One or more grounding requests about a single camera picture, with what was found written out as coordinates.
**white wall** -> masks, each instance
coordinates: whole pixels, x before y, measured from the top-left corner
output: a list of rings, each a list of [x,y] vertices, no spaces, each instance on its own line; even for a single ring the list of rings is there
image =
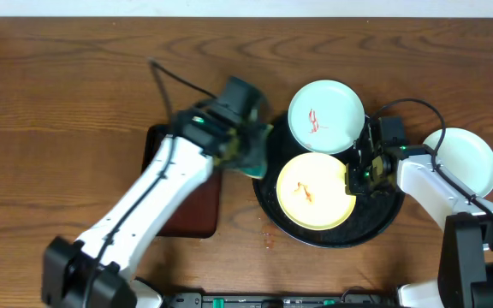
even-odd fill
[[[493,17],[493,0],[0,0],[0,16]]]

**white plate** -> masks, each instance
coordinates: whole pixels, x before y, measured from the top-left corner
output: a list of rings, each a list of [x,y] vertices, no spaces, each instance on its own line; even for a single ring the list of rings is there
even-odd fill
[[[302,87],[288,107],[292,135],[309,151],[336,154],[359,137],[365,110],[351,88],[333,80]]]
[[[434,148],[442,129],[427,137],[424,144]],[[471,188],[484,197],[493,189],[493,151],[476,134],[461,128],[446,128],[443,144],[437,153],[443,165]]]

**round black tray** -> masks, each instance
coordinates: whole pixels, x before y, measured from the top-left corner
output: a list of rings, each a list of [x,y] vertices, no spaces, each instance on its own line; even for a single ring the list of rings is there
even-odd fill
[[[273,130],[267,139],[268,170],[264,179],[253,180],[256,198],[265,214],[285,233],[304,243],[344,248],[362,244],[382,233],[395,219],[404,200],[404,194],[396,192],[389,196],[371,198],[357,196],[355,207],[349,218],[339,226],[314,231],[291,221],[282,211],[276,196],[277,177],[281,169],[292,158],[308,150],[303,148],[288,129],[287,114],[273,122]],[[353,148],[333,155],[342,163],[356,163],[359,156]]]

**wooden table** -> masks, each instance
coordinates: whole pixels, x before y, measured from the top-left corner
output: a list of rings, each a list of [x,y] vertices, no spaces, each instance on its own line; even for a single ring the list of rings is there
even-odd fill
[[[493,149],[493,20],[2,18],[0,307],[41,306],[45,247],[89,228],[139,176],[146,129],[166,121],[147,56],[214,92],[239,76],[279,112],[319,79],[348,83],[367,112],[424,98]],[[200,98],[167,84],[177,110]],[[418,105],[390,112],[413,142],[438,128]],[[442,236],[407,198],[362,246],[307,246],[275,228],[250,180],[229,172],[217,233],[155,239],[139,275],[165,292],[390,289],[436,277]]]

